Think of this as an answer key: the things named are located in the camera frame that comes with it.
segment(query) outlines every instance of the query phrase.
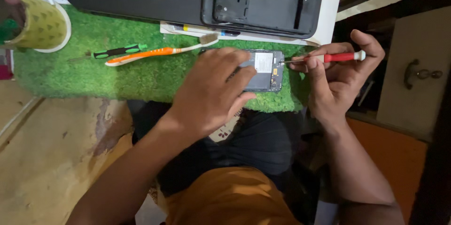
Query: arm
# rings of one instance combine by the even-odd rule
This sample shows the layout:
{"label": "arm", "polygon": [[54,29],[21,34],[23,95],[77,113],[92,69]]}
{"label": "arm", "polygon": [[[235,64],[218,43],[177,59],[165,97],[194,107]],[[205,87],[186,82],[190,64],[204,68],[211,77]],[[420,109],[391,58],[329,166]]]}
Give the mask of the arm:
{"label": "arm", "polygon": [[[359,31],[352,40],[368,55],[361,62],[322,64],[315,58],[290,68],[308,72],[312,92],[308,106],[325,130],[332,183],[344,200],[341,224],[403,224],[392,189],[349,128],[345,113],[385,53],[374,37]],[[324,45],[309,56],[354,52],[349,43]]]}
{"label": "arm", "polygon": [[332,182],[345,200],[340,208],[341,224],[404,224],[389,183],[346,120],[325,131]]}
{"label": "arm", "polygon": [[250,54],[233,48],[209,50],[199,57],[177,91],[171,109],[150,132],[117,159],[72,211],[68,225],[120,224],[134,217],[158,172],[183,149],[214,132],[243,107],[253,93],[243,93],[256,74],[234,70]]}

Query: red screwdriver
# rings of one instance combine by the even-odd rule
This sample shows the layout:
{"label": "red screwdriver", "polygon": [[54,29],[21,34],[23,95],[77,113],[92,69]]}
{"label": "red screwdriver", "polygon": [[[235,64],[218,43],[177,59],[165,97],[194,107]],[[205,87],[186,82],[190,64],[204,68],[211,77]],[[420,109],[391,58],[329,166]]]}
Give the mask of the red screwdriver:
{"label": "red screwdriver", "polygon": [[303,59],[298,60],[291,60],[291,61],[285,61],[285,63],[291,63],[291,62],[301,62],[301,61],[307,61],[309,58],[317,58],[323,63],[329,63],[332,61],[348,61],[348,60],[364,60],[366,57],[366,53],[364,51],[359,51],[356,53],[340,53],[340,54],[325,54],[325,55],[318,55],[318,56],[312,56],[312,57],[304,57]]}

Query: green and black screwdriver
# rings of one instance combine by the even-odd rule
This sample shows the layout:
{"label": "green and black screwdriver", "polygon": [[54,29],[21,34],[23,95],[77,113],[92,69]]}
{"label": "green and black screwdriver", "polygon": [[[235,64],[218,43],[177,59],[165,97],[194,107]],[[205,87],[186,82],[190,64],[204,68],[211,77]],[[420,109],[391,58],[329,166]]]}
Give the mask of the green and black screwdriver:
{"label": "green and black screwdriver", "polygon": [[103,51],[98,51],[98,52],[94,52],[94,53],[86,53],[85,57],[73,58],[68,61],[76,61],[76,60],[88,59],[88,58],[94,58],[94,59],[107,58],[107,57],[115,56],[115,55],[142,52],[146,48],[147,48],[147,44],[135,43],[135,44],[131,44],[131,45],[128,45],[128,46],[125,46],[122,48],[117,48],[117,49],[112,49],[112,50],[103,50]]}

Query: orange shirt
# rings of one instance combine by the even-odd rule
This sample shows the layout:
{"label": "orange shirt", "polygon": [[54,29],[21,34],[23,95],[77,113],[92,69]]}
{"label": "orange shirt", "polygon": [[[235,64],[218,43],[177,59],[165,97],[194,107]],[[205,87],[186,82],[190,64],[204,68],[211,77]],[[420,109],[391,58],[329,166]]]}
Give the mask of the orange shirt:
{"label": "orange shirt", "polygon": [[166,202],[167,225],[300,224],[274,183],[250,167],[207,171]]}

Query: yellow cup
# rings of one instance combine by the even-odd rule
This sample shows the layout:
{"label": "yellow cup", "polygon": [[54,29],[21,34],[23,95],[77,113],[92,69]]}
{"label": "yellow cup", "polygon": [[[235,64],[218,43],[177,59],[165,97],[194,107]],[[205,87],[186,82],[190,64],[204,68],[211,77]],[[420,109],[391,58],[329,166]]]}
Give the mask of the yellow cup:
{"label": "yellow cup", "polygon": [[25,27],[16,38],[5,41],[5,45],[54,49],[67,43],[66,18],[56,6],[42,0],[21,1],[25,9]]}

